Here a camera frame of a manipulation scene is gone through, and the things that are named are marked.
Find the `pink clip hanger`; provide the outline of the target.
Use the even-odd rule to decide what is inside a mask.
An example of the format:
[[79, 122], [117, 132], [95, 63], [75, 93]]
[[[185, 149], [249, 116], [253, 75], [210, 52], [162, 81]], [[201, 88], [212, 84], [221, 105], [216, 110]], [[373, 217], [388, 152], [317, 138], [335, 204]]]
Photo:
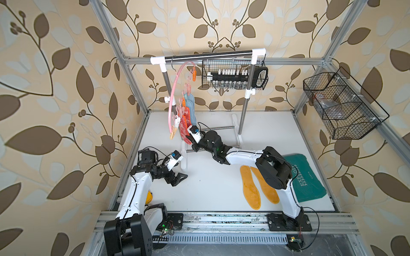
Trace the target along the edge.
[[180, 76], [181, 72], [183, 71], [183, 68], [187, 64], [192, 64], [193, 65], [191, 74], [192, 74], [192, 78], [196, 78], [196, 71], [195, 71], [196, 64], [192, 61], [187, 61], [187, 62], [183, 63], [180, 66], [178, 72], [176, 73], [176, 78], [175, 78], [173, 86], [171, 88], [171, 93], [170, 93], [169, 102], [168, 102], [169, 103], [168, 128], [169, 128], [169, 133], [170, 133], [170, 140], [173, 140], [175, 134], [177, 133], [177, 131], [179, 129], [179, 125], [180, 125], [180, 115], [178, 114], [177, 102], [176, 102], [176, 99], [175, 99], [175, 89], [176, 89], [176, 85], [177, 85], [179, 76]]

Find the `yellow fuzzy insole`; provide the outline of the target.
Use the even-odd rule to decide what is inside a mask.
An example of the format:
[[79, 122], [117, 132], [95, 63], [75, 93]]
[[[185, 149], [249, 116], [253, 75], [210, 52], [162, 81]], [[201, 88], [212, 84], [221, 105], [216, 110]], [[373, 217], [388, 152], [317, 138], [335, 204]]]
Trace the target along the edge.
[[241, 166], [240, 174], [242, 178], [243, 195], [248, 205], [253, 210], [259, 210], [261, 207], [261, 197], [254, 184], [251, 168], [245, 165]]
[[261, 175], [259, 169], [255, 167], [251, 167], [250, 169], [252, 170], [253, 174], [256, 176], [265, 197], [271, 203], [278, 204], [280, 202], [280, 198], [277, 194], [277, 191], [267, 184], [267, 182], [264, 180], [263, 176]]

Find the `red patterned insole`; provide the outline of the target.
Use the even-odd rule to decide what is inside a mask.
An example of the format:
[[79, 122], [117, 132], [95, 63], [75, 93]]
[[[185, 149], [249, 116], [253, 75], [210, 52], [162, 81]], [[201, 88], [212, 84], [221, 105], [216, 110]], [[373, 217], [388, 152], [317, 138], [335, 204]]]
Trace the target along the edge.
[[191, 124], [191, 115], [190, 115], [190, 110], [188, 108], [185, 108], [183, 111], [183, 123], [186, 128], [190, 127]]
[[191, 145], [192, 144], [191, 141], [186, 137], [187, 135], [190, 135], [190, 134], [187, 131], [187, 122], [186, 122], [186, 118], [184, 116], [180, 118], [179, 132], [180, 132], [181, 139], [187, 145]]

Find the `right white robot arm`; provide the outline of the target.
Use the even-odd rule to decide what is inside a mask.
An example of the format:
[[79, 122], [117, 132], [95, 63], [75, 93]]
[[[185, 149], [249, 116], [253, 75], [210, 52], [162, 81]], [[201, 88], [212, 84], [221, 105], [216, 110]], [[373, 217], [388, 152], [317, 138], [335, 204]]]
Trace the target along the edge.
[[212, 154], [212, 158], [226, 165], [245, 165], [257, 168], [269, 187], [277, 191], [283, 208], [283, 218], [287, 225], [300, 225], [304, 211], [293, 193], [292, 165], [273, 147], [264, 150], [246, 151], [223, 144], [221, 137], [214, 130], [207, 132], [197, 126], [188, 128], [186, 137], [192, 143], [192, 149], [203, 149]]

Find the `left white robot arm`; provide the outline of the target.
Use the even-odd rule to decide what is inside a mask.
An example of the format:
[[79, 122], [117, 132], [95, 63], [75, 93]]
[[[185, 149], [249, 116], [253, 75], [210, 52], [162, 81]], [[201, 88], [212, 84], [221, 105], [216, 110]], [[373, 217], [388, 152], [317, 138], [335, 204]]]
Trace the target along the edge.
[[106, 252], [109, 256], [150, 256], [153, 235], [168, 218], [163, 203], [148, 205], [147, 197], [155, 179], [163, 179], [173, 187], [187, 178], [173, 168], [183, 159], [173, 151], [161, 160], [158, 152], [144, 148], [138, 152], [137, 163], [129, 172], [124, 199], [114, 220], [104, 226]]

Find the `yellow tape measure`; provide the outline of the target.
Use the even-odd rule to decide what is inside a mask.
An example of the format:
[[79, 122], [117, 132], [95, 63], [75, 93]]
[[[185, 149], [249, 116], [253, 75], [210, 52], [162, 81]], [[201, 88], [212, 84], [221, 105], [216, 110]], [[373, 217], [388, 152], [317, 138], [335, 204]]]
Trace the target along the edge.
[[148, 191], [145, 204], [148, 205], [153, 199], [153, 194], [151, 191]]

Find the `grey blue insole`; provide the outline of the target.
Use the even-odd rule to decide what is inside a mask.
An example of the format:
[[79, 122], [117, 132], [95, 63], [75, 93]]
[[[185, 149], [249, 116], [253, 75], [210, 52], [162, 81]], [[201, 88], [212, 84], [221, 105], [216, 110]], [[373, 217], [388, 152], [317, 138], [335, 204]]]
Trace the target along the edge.
[[192, 125], [196, 125], [196, 117], [195, 117], [195, 99], [193, 94], [188, 94], [185, 93], [184, 95], [185, 101], [186, 101], [186, 106], [189, 108], [190, 110], [190, 121]]

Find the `metal clothes rack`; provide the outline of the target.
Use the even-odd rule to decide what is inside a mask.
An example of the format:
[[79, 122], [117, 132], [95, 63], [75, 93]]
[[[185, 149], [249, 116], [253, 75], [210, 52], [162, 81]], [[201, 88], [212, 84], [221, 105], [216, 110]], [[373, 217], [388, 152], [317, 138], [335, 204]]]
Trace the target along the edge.
[[[220, 53], [204, 53], [198, 55], [182, 55], [182, 56], [175, 56], [175, 57], [152, 57], [150, 59], [151, 64], [159, 65], [161, 71], [163, 73], [164, 81], [168, 89], [169, 97], [165, 99], [166, 102], [169, 103], [169, 110], [168, 110], [168, 130], [170, 133], [170, 139], [172, 139], [175, 133], [178, 130], [177, 126], [174, 126], [174, 121], [171, 120], [171, 112], [177, 113], [175, 109], [176, 101], [174, 101], [174, 93], [176, 87], [176, 81], [174, 85], [170, 85], [169, 76], [167, 73], [166, 65], [172, 63], [174, 60], [178, 62], [183, 62], [180, 69], [191, 63], [195, 65], [196, 61], [200, 60], [220, 60], [220, 59], [228, 59], [228, 58], [235, 58], [235, 57], [246, 57], [251, 56], [250, 60], [250, 73], [248, 78], [248, 84], [245, 90], [245, 103], [242, 107], [241, 119], [239, 123], [239, 128], [237, 131], [237, 135], [241, 136], [243, 130], [243, 124], [245, 121], [246, 111], [248, 107], [248, 103], [250, 100], [250, 96], [255, 94], [255, 90], [252, 89], [252, 81], [255, 72], [255, 65], [257, 63], [259, 56], [264, 56], [266, 54], [266, 49], [254, 49], [248, 51], [239, 51], [239, 52], [220, 52]], [[237, 149], [231, 149], [228, 152], [227, 157], [225, 158], [230, 164], [239, 164], [239, 165], [247, 165], [256, 167], [256, 159], [260, 156], [257, 152], [248, 152], [248, 151], [239, 151]]]

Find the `green plastic tool case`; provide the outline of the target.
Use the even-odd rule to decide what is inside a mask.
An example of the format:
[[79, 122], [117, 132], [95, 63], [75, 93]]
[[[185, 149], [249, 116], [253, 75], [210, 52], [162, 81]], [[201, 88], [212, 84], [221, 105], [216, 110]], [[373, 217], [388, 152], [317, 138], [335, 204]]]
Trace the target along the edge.
[[293, 189], [300, 203], [320, 199], [327, 195], [326, 189], [304, 155], [291, 154], [284, 158], [292, 167], [293, 177], [296, 176], [293, 181]]

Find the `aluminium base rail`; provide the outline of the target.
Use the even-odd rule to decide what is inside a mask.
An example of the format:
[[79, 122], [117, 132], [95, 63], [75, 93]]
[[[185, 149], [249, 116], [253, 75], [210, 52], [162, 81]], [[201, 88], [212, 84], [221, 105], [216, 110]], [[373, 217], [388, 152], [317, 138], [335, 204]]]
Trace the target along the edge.
[[153, 241], [163, 244], [287, 244], [292, 237], [358, 235], [348, 213], [307, 212], [300, 228], [285, 230], [279, 213], [170, 212], [155, 231]]

